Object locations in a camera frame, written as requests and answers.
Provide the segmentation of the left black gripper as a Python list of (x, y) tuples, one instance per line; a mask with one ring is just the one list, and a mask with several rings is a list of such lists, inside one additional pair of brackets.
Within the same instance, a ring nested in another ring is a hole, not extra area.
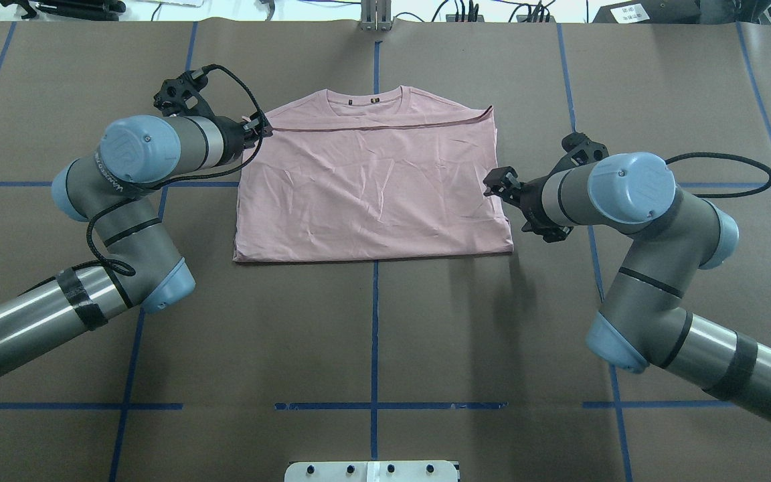
[(226, 116), (217, 116), (215, 125), (222, 135), (222, 155), (218, 165), (227, 165), (235, 161), (246, 149), (256, 149), (263, 140), (270, 136), (267, 118), (263, 112), (255, 112), (236, 122)]

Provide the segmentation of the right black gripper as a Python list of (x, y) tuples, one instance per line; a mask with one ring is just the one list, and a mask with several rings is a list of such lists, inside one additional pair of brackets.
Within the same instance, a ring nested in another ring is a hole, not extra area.
[(559, 243), (569, 237), (573, 228), (551, 220), (543, 207), (542, 193), (548, 177), (520, 183), (513, 167), (496, 167), (483, 179), (484, 196), (499, 196), (505, 204), (519, 208), (526, 219), (522, 232), (543, 238), (545, 243)]

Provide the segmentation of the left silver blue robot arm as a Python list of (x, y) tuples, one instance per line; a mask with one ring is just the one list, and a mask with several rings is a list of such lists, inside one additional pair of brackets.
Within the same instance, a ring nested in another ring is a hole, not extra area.
[(263, 112), (137, 115), (110, 123), (91, 155), (52, 181), (56, 207), (86, 225), (92, 260), (68, 266), (0, 304), (0, 377), (138, 307), (156, 313), (195, 290), (185, 257), (150, 195), (209, 178), (272, 134)]

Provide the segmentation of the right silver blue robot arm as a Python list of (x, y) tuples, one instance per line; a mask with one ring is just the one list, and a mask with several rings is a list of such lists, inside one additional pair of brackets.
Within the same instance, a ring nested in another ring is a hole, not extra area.
[(576, 226), (608, 226), (631, 245), (586, 336), (598, 357), (633, 374), (649, 366), (771, 422), (771, 348), (682, 308), (698, 270), (738, 246), (731, 216), (677, 184), (667, 162), (636, 152), (521, 182), (512, 167), (483, 179), (485, 195), (520, 209), (524, 232), (548, 243)]

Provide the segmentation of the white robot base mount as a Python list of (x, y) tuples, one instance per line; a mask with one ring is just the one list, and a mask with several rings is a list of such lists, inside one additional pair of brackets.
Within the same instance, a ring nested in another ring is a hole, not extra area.
[(447, 460), (297, 461), (284, 481), (461, 481), (458, 463)]

